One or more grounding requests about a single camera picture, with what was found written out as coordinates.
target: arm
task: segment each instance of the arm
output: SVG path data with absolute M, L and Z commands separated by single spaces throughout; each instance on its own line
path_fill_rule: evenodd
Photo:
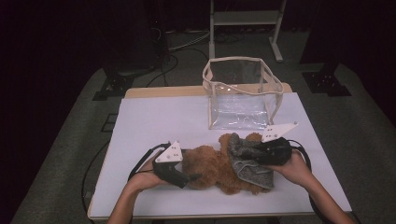
M 107 221 L 108 224 L 129 223 L 133 216 L 134 203 L 136 202 L 138 194 L 144 189 L 151 189 L 158 185 L 166 184 L 165 181 L 161 180 L 151 171 L 154 158 L 155 156 L 146 161 L 140 169 L 140 171 L 149 172 L 137 172 L 125 185 Z
M 334 223 L 354 223 L 340 208 L 332 196 L 314 177 L 305 164 L 300 152 L 293 150 L 291 159 L 283 166 L 267 166 L 279 172 L 290 182 L 303 187 L 314 200 L 320 212 Z

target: plush toy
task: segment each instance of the plush toy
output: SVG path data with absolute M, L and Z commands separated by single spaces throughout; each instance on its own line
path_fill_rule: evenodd
M 188 185 L 193 189 L 207 189 L 217 185 L 228 195 L 238 193 L 241 189 L 251 191 L 255 195 L 268 192 L 269 189 L 248 183 L 236 175 L 227 154 L 230 137 L 231 134 L 226 133 L 219 138 L 219 151 L 210 146 L 186 150 L 181 163 L 182 172 L 186 175 L 200 176 L 190 180 Z M 246 140 L 260 142 L 262 136 L 251 133 Z

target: white board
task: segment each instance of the white board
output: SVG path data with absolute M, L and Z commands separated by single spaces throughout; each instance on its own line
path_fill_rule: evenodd
M 207 96 L 123 99 L 106 158 L 90 205 L 89 217 L 107 218 L 131 170 L 152 147 L 179 141 L 182 148 L 210 145 L 219 149 L 219 137 L 236 132 L 245 138 L 252 131 L 208 130 Z M 297 93 L 285 93 L 275 124 L 299 122 L 284 137 L 300 142 L 307 151 L 314 175 L 344 211 L 349 202 L 323 151 Z M 139 194 L 134 218 L 234 217 L 312 213 L 306 191 L 275 174 L 275 188 L 252 195 L 241 191 L 225 195 L 220 189 L 196 190 L 159 186 Z

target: clear plastic bag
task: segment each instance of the clear plastic bag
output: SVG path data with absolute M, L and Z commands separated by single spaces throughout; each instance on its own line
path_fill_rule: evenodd
M 283 85 L 262 59 L 211 59 L 204 72 L 209 129 L 262 130 L 274 124 Z

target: shelf leg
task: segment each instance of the shelf leg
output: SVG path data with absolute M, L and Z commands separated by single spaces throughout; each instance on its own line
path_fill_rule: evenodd
M 277 36 L 279 35 L 280 25 L 282 24 L 283 14 L 285 13 L 286 2 L 287 2 L 287 0 L 283 0 L 282 4 L 280 5 L 279 13 L 277 15 L 277 20 L 276 20 L 274 36 L 269 37 L 271 48 L 274 52 L 276 61 L 278 63 L 282 63 L 283 58 L 282 58 L 282 55 L 280 54 L 279 47 L 277 46 L 276 41 L 277 41 Z

